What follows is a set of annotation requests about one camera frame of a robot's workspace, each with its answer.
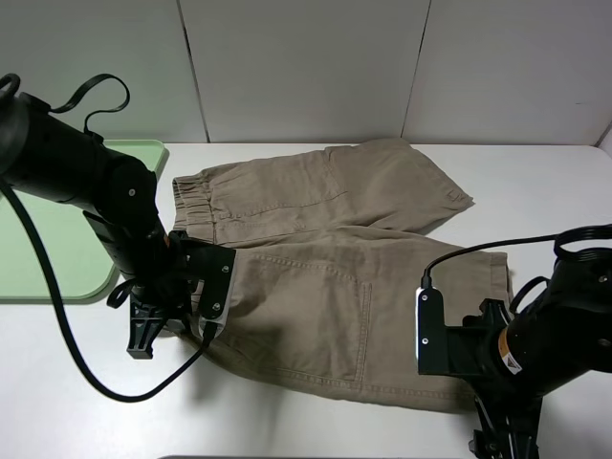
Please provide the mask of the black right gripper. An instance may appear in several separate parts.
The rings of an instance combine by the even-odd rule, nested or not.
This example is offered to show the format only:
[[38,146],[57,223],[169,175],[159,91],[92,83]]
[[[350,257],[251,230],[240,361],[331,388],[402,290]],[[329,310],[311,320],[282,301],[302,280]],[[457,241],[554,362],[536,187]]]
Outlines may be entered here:
[[501,300],[486,298],[479,309],[478,316],[463,319],[475,365],[467,382],[474,391],[480,421],[469,449],[477,458],[537,459],[542,401],[524,397],[513,386],[513,374],[501,360],[498,338],[509,324],[505,305]]

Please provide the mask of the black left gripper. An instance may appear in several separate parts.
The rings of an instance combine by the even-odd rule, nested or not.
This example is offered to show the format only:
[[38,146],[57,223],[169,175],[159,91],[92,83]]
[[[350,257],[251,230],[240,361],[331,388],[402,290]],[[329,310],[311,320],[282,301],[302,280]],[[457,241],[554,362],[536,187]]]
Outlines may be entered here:
[[153,342],[163,331],[190,332],[195,286],[186,272],[188,256],[182,242],[187,238],[184,230],[163,229],[138,237],[125,229],[109,229],[105,236],[105,249],[124,277],[107,305],[117,309],[129,302],[126,351],[132,359],[151,360]]

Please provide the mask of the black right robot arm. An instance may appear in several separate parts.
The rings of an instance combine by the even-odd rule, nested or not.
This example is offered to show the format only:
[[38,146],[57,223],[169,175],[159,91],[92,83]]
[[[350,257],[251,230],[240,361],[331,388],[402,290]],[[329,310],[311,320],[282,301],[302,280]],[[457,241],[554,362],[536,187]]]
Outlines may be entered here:
[[509,322],[484,309],[492,329],[469,379],[481,424],[469,442],[475,457],[537,458],[544,397],[589,371],[610,372],[610,240],[608,225],[561,233],[543,292]]

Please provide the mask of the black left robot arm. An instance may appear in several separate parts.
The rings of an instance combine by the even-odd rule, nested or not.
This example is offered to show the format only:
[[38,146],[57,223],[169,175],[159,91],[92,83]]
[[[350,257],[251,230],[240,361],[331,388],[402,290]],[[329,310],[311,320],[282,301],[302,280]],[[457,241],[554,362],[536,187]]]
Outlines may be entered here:
[[150,359],[171,322],[186,322],[188,257],[156,207],[157,178],[142,161],[106,148],[51,115],[31,95],[1,94],[1,177],[14,189],[80,208],[125,281],[108,298],[130,302],[127,351]]

